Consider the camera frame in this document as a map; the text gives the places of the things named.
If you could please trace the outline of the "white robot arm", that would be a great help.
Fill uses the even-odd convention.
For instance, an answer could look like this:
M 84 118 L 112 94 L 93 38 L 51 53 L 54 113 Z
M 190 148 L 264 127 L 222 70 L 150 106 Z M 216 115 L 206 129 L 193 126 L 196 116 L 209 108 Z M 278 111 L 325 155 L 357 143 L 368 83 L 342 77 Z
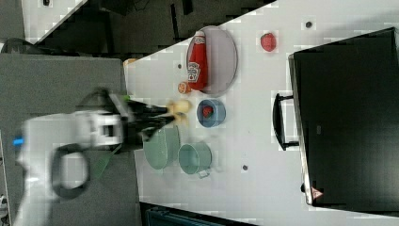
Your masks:
M 13 226 L 46 226 L 53 204 L 81 196 L 90 184 L 86 151 L 106 151 L 97 172 L 104 172 L 108 157 L 138 137 L 149 140 L 158 130 L 175 121 L 168 106 L 128 100 L 109 89 L 99 88 L 84 98 L 72 113 L 31 118 L 22 124 L 17 162 L 24 168 L 24 194 Z M 62 164 L 69 154 L 83 158 L 85 175 L 80 185 L 69 187 Z

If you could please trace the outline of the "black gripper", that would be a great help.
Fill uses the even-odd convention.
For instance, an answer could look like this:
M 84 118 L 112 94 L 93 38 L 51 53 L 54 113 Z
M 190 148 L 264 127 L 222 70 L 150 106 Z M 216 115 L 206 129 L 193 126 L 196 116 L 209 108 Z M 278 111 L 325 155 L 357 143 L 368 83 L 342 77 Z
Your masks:
M 133 101 L 129 96 L 123 96 L 114 92 L 109 94 L 110 101 L 116 113 L 120 115 L 122 129 L 122 150 L 135 151 L 143 148 L 142 134 L 145 141 L 164 126 L 175 121 L 175 117 L 165 116 L 152 118 L 145 125 L 143 114 L 162 115 L 168 112 L 163 106 L 147 105 Z

